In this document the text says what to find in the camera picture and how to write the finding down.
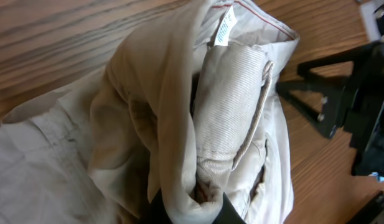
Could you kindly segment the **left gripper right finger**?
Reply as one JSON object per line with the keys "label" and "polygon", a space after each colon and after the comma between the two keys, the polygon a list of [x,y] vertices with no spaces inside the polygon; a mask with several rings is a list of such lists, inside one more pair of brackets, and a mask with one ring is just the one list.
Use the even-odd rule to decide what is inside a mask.
{"label": "left gripper right finger", "polygon": [[246,224],[233,207],[230,199],[223,194],[223,205],[213,224]]}

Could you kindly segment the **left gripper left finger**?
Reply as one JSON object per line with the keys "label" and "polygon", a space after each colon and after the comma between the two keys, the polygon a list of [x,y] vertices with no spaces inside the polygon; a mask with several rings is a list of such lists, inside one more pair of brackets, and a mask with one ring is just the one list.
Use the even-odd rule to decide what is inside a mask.
{"label": "left gripper left finger", "polygon": [[143,212],[138,224],[172,224],[164,207],[161,190],[157,192],[147,210]]}

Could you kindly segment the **beige cotton shorts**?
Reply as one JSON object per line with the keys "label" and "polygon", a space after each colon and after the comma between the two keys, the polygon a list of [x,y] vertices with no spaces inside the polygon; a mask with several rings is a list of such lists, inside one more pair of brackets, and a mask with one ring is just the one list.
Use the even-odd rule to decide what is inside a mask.
{"label": "beige cotton shorts", "polygon": [[299,35],[252,1],[190,1],[132,30],[105,67],[0,121],[0,223],[172,223],[293,209],[276,82]]}

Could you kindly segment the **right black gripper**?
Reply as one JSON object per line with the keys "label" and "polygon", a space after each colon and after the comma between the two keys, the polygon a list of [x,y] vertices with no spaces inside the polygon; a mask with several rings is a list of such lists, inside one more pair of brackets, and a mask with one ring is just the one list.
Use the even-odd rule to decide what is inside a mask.
{"label": "right black gripper", "polygon": [[372,14],[380,38],[336,54],[306,61],[297,74],[306,80],[324,77],[319,68],[350,64],[350,75],[338,88],[302,80],[279,82],[278,94],[297,109],[317,131],[343,128],[357,150],[353,175],[384,177],[384,3]]}

